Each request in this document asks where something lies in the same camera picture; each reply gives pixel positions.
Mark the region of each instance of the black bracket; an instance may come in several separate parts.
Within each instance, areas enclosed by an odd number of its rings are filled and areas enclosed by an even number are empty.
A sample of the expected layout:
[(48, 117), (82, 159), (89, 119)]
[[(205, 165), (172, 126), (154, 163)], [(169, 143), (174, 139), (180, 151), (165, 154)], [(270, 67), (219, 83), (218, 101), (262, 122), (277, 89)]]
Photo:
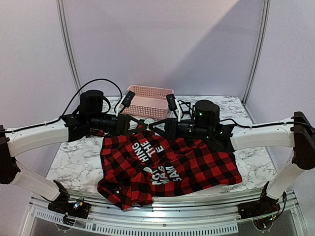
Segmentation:
[(217, 125), (214, 131), (208, 131), (209, 136), (206, 140), (207, 146), (217, 152), (235, 152), (231, 137), (234, 124)]
[(65, 126), (68, 128), (68, 142), (82, 139), (84, 136), (90, 134), (90, 125), (82, 116), (70, 114), (63, 116), (62, 119), (65, 122)]
[(11, 157), (8, 142), (5, 136), (3, 125), (0, 125), (0, 183), (10, 184), (20, 169), (16, 165), (16, 160)]
[(278, 209), (280, 209), (278, 199), (275, 200), (267, 197), (266, 195), (268, 183), (269, 182), (267, 182), (263, 187), (259, 200), (241, 203), (237, 206), (241, 219), (271, 214), (273, 212), (277, 212)]
[[(134, 129), (129, 129), (130, 121), (136, 122), (138, 125)], [(147, 129), (148, 125), (132, 116), (129, 115), (118, 115), (117, 117), (117, 135), (129, 135), (138, 133), (139, 131)]]
[(80, 207), (73, 210), (76, 203), (68, 202), (69, 194), (67, 190), (58, 181), (54, 180), (54, 183), (58, 186), (60, 194), (53, 202), (49, 203), (48, 209), (61, 214), (68, 213), (69, 216), (87, 219), (91, 209), (91, 204), (82, 202)]
[[(164, 124), (164, 131), (160, 128), (155, 127), (156, 125)], [(166, 118), (159, 121), (156, 121), (152, 124), (149, 124), (149, 129), (153, 130), (157, 134), (161, 135), (166, 139), (174, 140), (176, 139), (176, 128), (177, 128), (177, 119), (176, 118)]]
[[(302, 112), (295, 112), (293, 119), (294, 122), (311, 126)], [(303, 124), (295, 123), (293, 133), (295, 156), (292, 163), (303, 170), (315, 168), (315, 132)]]

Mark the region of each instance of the vertical metal pole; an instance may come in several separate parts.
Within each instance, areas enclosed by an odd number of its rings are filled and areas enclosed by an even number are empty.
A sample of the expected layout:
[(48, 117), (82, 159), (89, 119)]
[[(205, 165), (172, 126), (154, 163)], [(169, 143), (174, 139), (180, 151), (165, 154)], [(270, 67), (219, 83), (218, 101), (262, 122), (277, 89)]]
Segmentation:
[(66, 24), (66, 19), (65, 19), (63, 0), (56, 0), (56, 2), (57, 2), (57, 9), (58, 9), (61, 32), (63, 35), (65, 52), (67, 54), (67, 58), (68, 58), (68, 62), (69, 62), (69, 66), (70, 66), (70, 70), (71, 70), (71, 74), (72, 74), (75, 88), (76, 88), (76, 90), (79, 90), (79, 88), (81, 87), (81, 82), (80, 82), (78, 72), (77, 72), (77, 69), (76, 69), (76, 66), (74, 63), (72, 47), (71, 47), (68, 29), (67, 29), (67, 24)]
[(268, 13), (269, 13), (269, 8), (270, 8), (270, 0), (265, 0), (264, 1), (264, 9), (261, 15), (261, 20), (260, 20), (260, 27), (259, 27), (259, 33), (258, 33), (258, 39), (257, 39), (257, 44), (256, 44), (256, 52), (254, 56), (254, 60), (252, 63), (252, 68), (251, 68), (251, 73), (249, 76), (249, 79), (247, 81), (247, 85), (242, 97), (242, 103), (246, 105), (248, 98), (251, 93), (252, 85), (254, 82), (255, 74), (257, 71), (258, 67), (258, 62), (261, 54), (261, 49), (264, 41), (264, 36), (267, 28), (267, 20), (268, 20)]

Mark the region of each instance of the black cable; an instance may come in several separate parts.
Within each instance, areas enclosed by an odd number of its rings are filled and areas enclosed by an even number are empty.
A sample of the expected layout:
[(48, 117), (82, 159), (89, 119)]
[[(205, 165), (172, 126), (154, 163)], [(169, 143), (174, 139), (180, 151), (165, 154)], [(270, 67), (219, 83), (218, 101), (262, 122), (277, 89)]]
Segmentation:
[(276, 219), (278, 219), (278, 218), (282, 215), (282, 213), (284, 212), (285, 204), (286, 204), (286, 192), (283, 192), (283, 194), (282, 194), (282, 201), (283, 201), (283, 203), (284, 203), (283, 208), (282, 208), (282, 211), (280, 212), (279, 215), (277, 214), (277, 217), (273, 220), (273, 222), (274, 222)]
[(63, 201), (63, 202), (55, 202), (55, 201), (51, 201), (51, 200), (48, 200), (47, 198), (41, 196), (43, 199), (45, 199), (46, 201), (48, 201), (49, 203), (68, 203), (69, 201)]
[(69, 219), (69, 218), (68, 218), (68, 215), (65, 214), (65, 215), (63, 216), (63, 223), (64, 223), (65, 225), (73, 226), (74, 223), (75, 223), (75, 220)]
[(119, 113), (122, 113), (124, 111), (124, 109), (126, 109), (126, 107), (124, 106)]
[(48, 124), (54, 124), (56, 122), (58, 122), (59, 120), (61, 120), (61, 118), (65, 115), (65, 113), (67, 112), (70, 104), (72, 103), (72, 101), (74, 100), (74, 98), (76, 97), (76, 95), (78, 95), (78, 93), (86, 86), (86, 85), (89, 85), (90, 83), (93, 83), (95, 81), (107, 81), (107, 82), (110, 82), (112, 83), (119, 91), (120, 93), (120, 99), (123, 97), (123, 93), (121, 91), (121, 89), (118, 87), (117, 84), (115, 84), (113, 81), (109, 80), (109, 79), (104, 79), (104, 78), (99, 78), (99, 79), (94, 79), (94, 80), (91, 80), (91, 81), (88, 81), (87, 83), (85, 83), (82, 87), (79, 88), (79, 90), (74, 94), (74, 96), (71, 98), (71, 100), (69, 101), (67, 107), (65, 108), (65, 110), (63, 111), (63, 113), (61, 114), (61, 116), (59, 116), (58, 119), (56, 120), (53, 120), (51, 122), (48, 122), (48, 123), (41, 123), (41, 124), (35, 124), (35, 125), (30, 125), (30, 126), (25, 126), (25, 127), (22, 127), (22, 128), (19, 128), (19, 129), (16, 129), (16, 130), (10, 130), (10, 131), (5, 131), (5, 133), (12, 133), (12, 132), (19, 132), (19, 131), (22, 131), (22, 130), (26, 130), (26, 129), (31, 129), (31, 128), (37, 128), (37, 127), (41, 127), (41, 126), (45, 126), (45, 125), (48, 125)]
[(227, 121), (227, 120), (232, 121), (238, 127), (247, 128), (247, 129), (250, 129), (250, 128), (262, 128), (262, 127), (268, 127), (268, 126), (274, 126), (274, 125), (283, 125), (283, 124), (300, 124), (300, 125), (306, 126), (306, 127), (310, 128), (310, 129), (312, 129), (313, 131), (315, 131), (314, 127), (312, 127), (312, 126), (310, 126), (308, 124), (302, 123), (302, 122), (297, 122), (297, 121), (288, 121), (286, 123), (284, 123), (284, 122), (267, 123), (267, 124), (260, 124), (260, 125), (254, 125), (254, 126), (241, 125), (241, 124), (237, 123), (232, 118), (223, 119), (223, 120), (220, 120), (220, 122)]
[(178, 118), (177, 113), (175, 111), (173, 111), (173, 113), (174, 113), (175, 117)]
[(120, 98), (119, 100), (118, 100), (118, 102), (116, 103), (116, 105), (115, 105), (115, 107), (114, 107), (114, 112), (115, 112), (115, 114), (116, 114), (116, 108), (117, 108), (117, 106), (118, 106), (118, 104), (119, 104), (119, 102), (122, 100), (122, 98)]

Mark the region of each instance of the metal frame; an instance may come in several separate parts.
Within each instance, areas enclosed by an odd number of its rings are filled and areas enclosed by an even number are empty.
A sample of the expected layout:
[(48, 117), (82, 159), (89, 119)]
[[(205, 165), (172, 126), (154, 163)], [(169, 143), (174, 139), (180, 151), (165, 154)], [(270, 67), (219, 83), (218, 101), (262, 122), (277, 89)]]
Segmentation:
[(264, 37), (266, 33), (266, 28), (267, 28), (269, 8), (270, 8), (270, 0), (264, 0), (264, 8), (261, 14), (259, 33), (258, 33), (258, 39), (257, 39), (257, 44), (256, 44), (256, 52), (255, 52), (254, 60), (252, 63), (251, 73), (247, 81), (247, 85), (246, 85), (243, 97), (241, 99), (244, 105), (246, 105), (246, 103), (248, 102), (248, 99), (252, 90), (255, 74), (258, 68), (259, 58), (261, 55), (261, 49), (262, 49), (262, 45), (263, 45), (263, 41), (264, 41)]
[[(64, 2), (63, 2), (63, 0), (56, 0), (56, 2), (57, 2), (57, 9), (58, 9), (61, 31), (62, 31), (62, 35), (63, 35), (64, 47), (65, 47), (65, 51), (67, 54), (71, 74), (73, 77), (74, 85), (75, 85), (76, 89), (79, 90), (79, 88), (81, 87), (81, 81), (79, 79), (78, 72), (76, 69), (76, 65), (75, 65), (75, 61), (74, 61), (74, 57), (73, 57), (73, 51), (72, 51), (70, 38), (69, 38), (69, 34), (68, 34), (68, 28), (67, 28), (65, 10), (64, 10)], [(269, 7), (270, 7), (270, 0), (264, 0), (264, 7), (263, 7), (263, 11), (261, 13), (258, 38), (257, 38), (257, 43), (256, 43), (255, 55), (254, 55), (254, 59), (253, 59), (252, 67), (251, 67), (251, 73), (250, 73), (250, 76), (248, 78), (244, 94), (243, 94), (242, 99), (241, 99), (241, 101), (244, 105), (246, 105), (246, 103), (249, 99), (249, 95), (250, 95), (250, 92), (252, 89), (254, 77), (255, 77), (255, 74), (257, 71), (258, 62), (259, 62), (261, 49), (262, 49), (262, 45), (263, 45), (263, 40), (264, 40), (266, 27), (267, 27)]]
[[(226, 235), (232, 233), (231, 231), (236, 233), (237, 224), (252, 220), (251, 218), (241, 220), (237, 213), (237, 205), (258, 198), (259, 191), (253, 191), (247, 197), (237, 197), (237, 194), (232, 194), (231, 198), (221, 201), (220, 199), (213, 201), (209, 198), (202, 203), (154, 203), (152, 206), (135, 206), (131, 210), (122, 212), (104, 198), (87, 195), (85, 201), (92, 204), (91, 213), (87, 220), (77, 218), (74, 228), (113, 236)], [(63, 215), (48, 211), (47, 205), (47, 201), (38, 195), (33, 195), (21, 235), (30, 235), (36, 217), (62, 225)], [(307, 235), (293, 191), (287, 193), (285, 210), (291, 212), (298, 235)]]
[(72, 47), (71, 47), (71, 43), (69, 39), (69, 33), (68, 33), (66, 17), (65, 17), (65, 12), (64, 12), (64, 4), (63, 4), (63, 0), (56, 0), (56, 2), (57, 2), (57, 9), (58, 9), (61, 32), (63, 35), (64, 48), (67, 54), (73, 82), (74, 82), (76, 90), (78, 91), (79, 88), (81, 87), (81, 82), (80, 82), (78, 72), (75, 66), (74, 58), (73, 58), (73, 52), (72, 52)]

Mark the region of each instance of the white wall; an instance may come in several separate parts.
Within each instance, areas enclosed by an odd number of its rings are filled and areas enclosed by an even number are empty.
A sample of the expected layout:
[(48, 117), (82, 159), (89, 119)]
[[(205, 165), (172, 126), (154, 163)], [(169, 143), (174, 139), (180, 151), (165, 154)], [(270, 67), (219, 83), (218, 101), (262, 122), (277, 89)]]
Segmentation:
[[(56, 2), (0, 1), (0, 22), (0, 124), (18, 127), (58, 117), (75, 87)], [(17, 159), (46, 176), (58, 147), (32, 150)], [(27, 190), (0, 185), (1, 236), (18, 235), (30, 197)]]
[[(176, 94), (243, 95), (263, 0), (67, 0), (79, 78), (171, 88)], [(99, 82), (105, 94), (118, 94)]]
[[(315, 126), (315, 1), (271, 1), (262, 54), (247, 108), (255, 122), (302, 111)], [(289, 148), (271, 148), (277, 169)], [(293, 185), (310, 235), (315, 235), (315, 170)]]

